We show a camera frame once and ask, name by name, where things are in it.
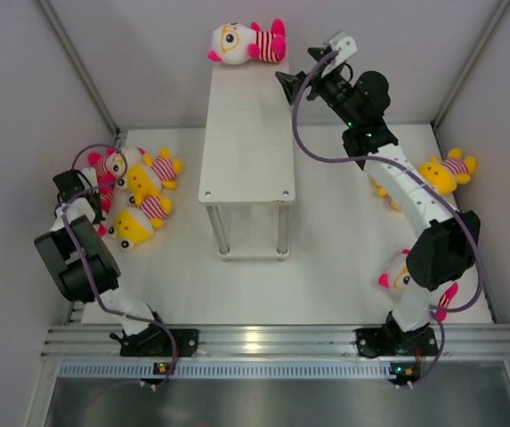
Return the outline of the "white plush pink striped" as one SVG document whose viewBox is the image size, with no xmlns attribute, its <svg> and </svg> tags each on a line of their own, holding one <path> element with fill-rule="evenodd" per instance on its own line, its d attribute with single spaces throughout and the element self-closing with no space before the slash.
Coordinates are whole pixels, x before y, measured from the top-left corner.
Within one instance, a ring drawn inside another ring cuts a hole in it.
<svg viewBox="0 0 510 427">
<path fill-rule="evenodd" d="M 96 227 L 96 230 L 98 232 L 98 235 L 100 237 L 103 237 L 108 232 L 108 217 L 111 207 L 113 206 L 114 198 L 115 198 L 115 192 L 114 192 L 115 185 L 111 183 L 110 185 L 107 185 L 104 189 L 100 190 L 100 202 L 101 202 L 101 216 L 102 219 L 99 222 L 98 226 Z"/>
<path fill-rule="evenodd" d="M 281 63 L 287 56 L 286 26 L 275 19 L 270 30 L 263 30 L 258 23 L 250 26 L 237 22 L 226 23 L 212 34 L 207 58 L 227 65 L 242 65 L 250 60 Z"/>
</svg>

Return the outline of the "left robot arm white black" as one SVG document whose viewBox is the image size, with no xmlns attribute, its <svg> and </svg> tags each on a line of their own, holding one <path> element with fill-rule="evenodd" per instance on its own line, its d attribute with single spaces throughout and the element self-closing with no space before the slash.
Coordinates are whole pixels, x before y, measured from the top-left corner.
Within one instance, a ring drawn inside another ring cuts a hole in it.
<svg viewBox="0 0 510 427">
<path fill-rule="evenodd" d="M 122 334 L 110 338 L 120 344 L 121 356 L 174 358 L 173 334 L 148 304 L 122 287 L 116 260 L 94 227 L 102 218 L 96 184 L 77 169 L 55 175 L 53 182 L 55 221 L 34 245 L 58 290 L 70 302 L 94 302 L 117 319 Z"/>
</svg>

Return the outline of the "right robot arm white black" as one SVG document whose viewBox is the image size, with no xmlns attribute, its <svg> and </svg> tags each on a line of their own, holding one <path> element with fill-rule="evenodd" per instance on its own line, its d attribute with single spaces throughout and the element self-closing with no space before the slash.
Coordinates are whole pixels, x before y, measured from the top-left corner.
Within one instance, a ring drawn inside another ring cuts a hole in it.
<svg viewBox="0 0 510 427">
<path fill-rule="evenodd" d="M 390 105 L 384 75 L 367 71 L 350 83 L 342 75 L 339 52 L 311 48 L 317 61 L 308 72 L 275 77 L 298 116 L 303 98 L 320 98 L 344 122 L 345 157 L 384 188 L 405 214 L 417 240 L 405 258 L 409 282 L 404 294 L 381 326 L 360 328 L 356 344 L 362 357 L 433 356 L 436 339 L 430 323 L 444 312 L 440 300 L 473 266 L 480 266 L 477 249 L 480 219 L 472 211 L 461 213 L 440 196 L 435 187 L 408 164 L 398 139 L 384 121 Z"/>
</svg>

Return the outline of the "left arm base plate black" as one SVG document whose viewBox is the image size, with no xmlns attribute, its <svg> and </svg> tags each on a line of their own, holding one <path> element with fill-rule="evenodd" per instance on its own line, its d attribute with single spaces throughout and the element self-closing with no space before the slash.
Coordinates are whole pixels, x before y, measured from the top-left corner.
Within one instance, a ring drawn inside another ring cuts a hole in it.
<svg viewBox="0 0 510 427">
<path fill-rule="evenodd" d="M 198 349 L 199 330 L 192 328 L 170 329 L 169 332 L 174 338 L 176 355 L 188 358 L 193 356 Z M 127 335 L 122 332 L 119 336 L 109 334 L 109 338 L 120 344 L 120 355 L 122 357 L 143 358 L 143 357 L 172 357 L 172 340 L 168 333 L 157 326 L 148 326 L 139 334 Z"/>
</svg>

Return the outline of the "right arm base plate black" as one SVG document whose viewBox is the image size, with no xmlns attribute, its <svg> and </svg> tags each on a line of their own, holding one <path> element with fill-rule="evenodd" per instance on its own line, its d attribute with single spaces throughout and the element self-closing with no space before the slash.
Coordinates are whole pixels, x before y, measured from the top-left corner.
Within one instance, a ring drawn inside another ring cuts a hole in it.
<svg viewBox="0 0 510 427">
<path fill-rule="evenodd" d="M 364 327 L 356 330 L 358 353 L 369 359 L 389 356 L 435 356 L 438 350 L 430 327 L 402 333 L 387 326 Z"/>
</svg>

